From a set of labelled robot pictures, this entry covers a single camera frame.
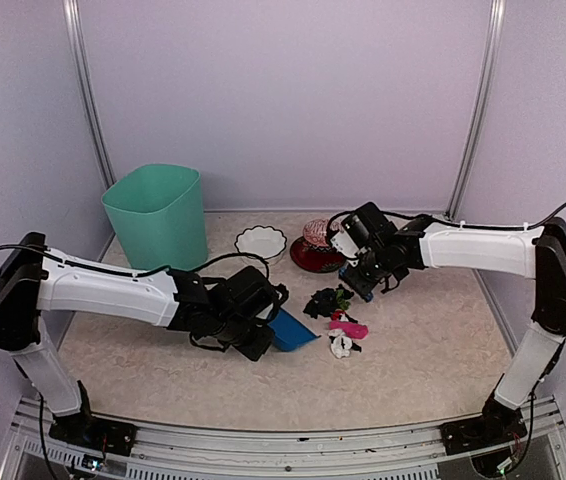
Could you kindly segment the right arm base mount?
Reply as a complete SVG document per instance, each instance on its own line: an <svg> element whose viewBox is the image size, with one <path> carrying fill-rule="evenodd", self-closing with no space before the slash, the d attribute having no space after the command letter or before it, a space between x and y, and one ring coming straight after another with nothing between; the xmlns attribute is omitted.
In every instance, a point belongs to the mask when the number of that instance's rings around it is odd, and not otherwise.
<svg viewBox="0 0 566 480"><path fill-rule="evenodd" d="M447 455L456 455L523 438L528 429L520 408L510 409L491 393L479 415L439 427Z"/></svg>

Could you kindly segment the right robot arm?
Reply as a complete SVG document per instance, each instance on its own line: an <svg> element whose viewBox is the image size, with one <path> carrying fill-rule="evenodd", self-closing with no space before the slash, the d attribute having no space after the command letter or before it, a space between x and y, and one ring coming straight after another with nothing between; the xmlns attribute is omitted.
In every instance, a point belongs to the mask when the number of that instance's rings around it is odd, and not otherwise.
<svg viewBox="0 0 566 480"><path fill-rule="evenodd" d="M429 214L404 216L375 203L329 219L325 239L344 256L339 277L364 301L379 284L389 292L413 270L466 268L506 273L535 283L531 323L498 381L474 433L498 442L514 424L512 412L533 394L566 342L566 222L552 212L516 226L453 223Z"/></svg>

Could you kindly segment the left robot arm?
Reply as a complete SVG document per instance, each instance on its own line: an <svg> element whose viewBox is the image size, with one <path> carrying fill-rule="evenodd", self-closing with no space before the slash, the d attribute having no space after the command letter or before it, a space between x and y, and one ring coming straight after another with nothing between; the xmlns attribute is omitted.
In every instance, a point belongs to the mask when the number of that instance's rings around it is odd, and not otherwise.
<svg viewBox="0 0 566 480"><path fill-rule="evenodd" d="M270 326L289 291L268 270L246 266L229 278L169 266L141 271L70 256L31 232L7 246L0 267L0 349L42 395L53 416L84 445L103 434L82 384L70 376L41 315L73 311L123 317L185 332L192 345L238 350L257 361L274 339Z"/></svg>

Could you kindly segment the blue plastic dustpan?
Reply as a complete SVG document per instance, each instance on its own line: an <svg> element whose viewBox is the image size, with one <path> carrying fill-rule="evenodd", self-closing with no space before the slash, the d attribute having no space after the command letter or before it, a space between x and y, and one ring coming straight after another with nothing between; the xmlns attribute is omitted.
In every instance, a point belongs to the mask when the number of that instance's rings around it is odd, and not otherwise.
<svg viewBox="0 0 566 480"><path fill-rule="evenodd" d="M273 346L282 352L293 352L319 338L308 327L284 309L268 323L273 331Z"/></svg>

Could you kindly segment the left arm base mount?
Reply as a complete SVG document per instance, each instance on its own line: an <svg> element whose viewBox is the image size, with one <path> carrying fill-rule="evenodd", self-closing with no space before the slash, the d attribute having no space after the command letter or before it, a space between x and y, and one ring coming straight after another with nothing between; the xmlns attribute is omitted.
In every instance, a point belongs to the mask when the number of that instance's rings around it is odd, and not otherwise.
<svg viewBox="0 0 566 480"><path fill-rule="evenodd" d="M78 381L80 408L77 413L52 415L49 436L67 444L107 454L129 457L134 446L137 427L128 422L95 416L91 410L87 390Z"/></svg>

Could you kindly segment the blue hand brush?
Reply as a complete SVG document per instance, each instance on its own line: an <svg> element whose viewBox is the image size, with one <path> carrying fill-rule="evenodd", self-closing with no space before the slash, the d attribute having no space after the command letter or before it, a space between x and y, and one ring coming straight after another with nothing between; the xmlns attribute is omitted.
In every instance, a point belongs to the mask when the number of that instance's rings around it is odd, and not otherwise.
<svg viewBox="0 0 566 480"><path fill-rule="evenodd" d="M372 301L374 297L373 290L377 285L376 282L366 278L362 273L360 273L351 265L341 267L338 272L338 277L364 302L369 303Z"/></svg>

